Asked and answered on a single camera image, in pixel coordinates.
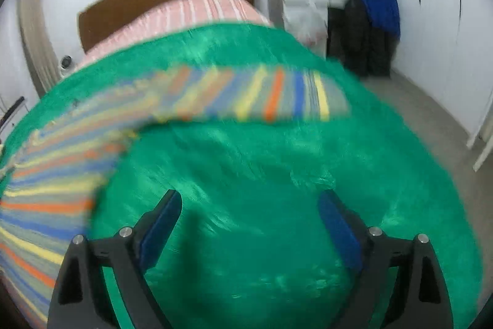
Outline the green bed blanket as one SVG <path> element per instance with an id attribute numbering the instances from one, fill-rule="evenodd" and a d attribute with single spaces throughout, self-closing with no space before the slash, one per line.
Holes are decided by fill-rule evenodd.
<path id="1" fill-rule="evenodd" d="M 448 173 L 402 118 L 335 62 L 273 27 L 216 23 L 138 43 L 73 73 L 20 121 L 1 170 L 34 130 L 100 91 L 169 68 L 315 70 L 343 90 L 327 121 L 217 118 L 143 127 L 95 199 L 89 238 L 135 224 L 167 190 L 183 210 L 146 280 L 176 328 L 325 328 L 350 293 L 318 213 L 334 190 L 386 234 L 425 234 L 454 326 L 477 314 L 480 247 Z"/>

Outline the blue garment on chair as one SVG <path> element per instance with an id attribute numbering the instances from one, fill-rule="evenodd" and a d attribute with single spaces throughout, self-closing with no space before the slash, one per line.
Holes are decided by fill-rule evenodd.
<path id="1" fill-rule="evenodd" d="M 372 25 L 400 38 L 400 13 L 397 0 L 361 0 Z"/>

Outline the white wardrobe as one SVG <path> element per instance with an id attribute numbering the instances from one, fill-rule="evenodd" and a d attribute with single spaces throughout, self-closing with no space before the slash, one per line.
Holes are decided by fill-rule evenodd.
<path id="1" fill-rule="evenodd" d="M 492 0 L 397 0 L 394 69 L 431 96 L 476 145 L 492 108 Z"/>

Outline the white desk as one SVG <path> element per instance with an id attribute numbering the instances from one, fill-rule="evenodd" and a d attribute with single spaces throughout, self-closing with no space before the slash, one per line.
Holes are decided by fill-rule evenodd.
<path id="1" fill-rule="evenodd" d="M 267 0 L 268 16 L 279 28 L 321 56 L 330 45 L 330 23 L 346 0 Z"/>

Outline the pink striped bed sheet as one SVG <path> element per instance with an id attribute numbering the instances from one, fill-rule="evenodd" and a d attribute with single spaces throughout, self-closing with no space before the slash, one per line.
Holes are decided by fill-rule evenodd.
<path id="1" fill-rule="evenodd" d="M 214 23 L 253 23 L 270 26 L 271 21 L 247 0 L 171 0 L 150 9 L 130 23 L 97 41 L 79 63 L 86 68 L 112 53 L 153 38 Z"/>

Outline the beige curtain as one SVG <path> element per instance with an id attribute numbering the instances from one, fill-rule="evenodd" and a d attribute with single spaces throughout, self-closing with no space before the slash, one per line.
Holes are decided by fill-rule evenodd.
<path id="1" fill-rule="evenodd" d="M 17 0 L 22 48 L 40 98 L 61 80 L 59 60 L 49 39 L 42 0 Z"/>

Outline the striped knit sweater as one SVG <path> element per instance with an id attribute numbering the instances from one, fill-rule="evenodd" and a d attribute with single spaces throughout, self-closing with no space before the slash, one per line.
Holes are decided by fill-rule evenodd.
<path id="1" fill-rule="evenodd" d="M 100 91 L 34 130 L 1 170 L 1 279 L 27 322 L 44 328 L 68 243 L 137 133 L 151 124 L 233 118 L 327 121 L 348 112 L 315 70 L 181 65 Z"/>

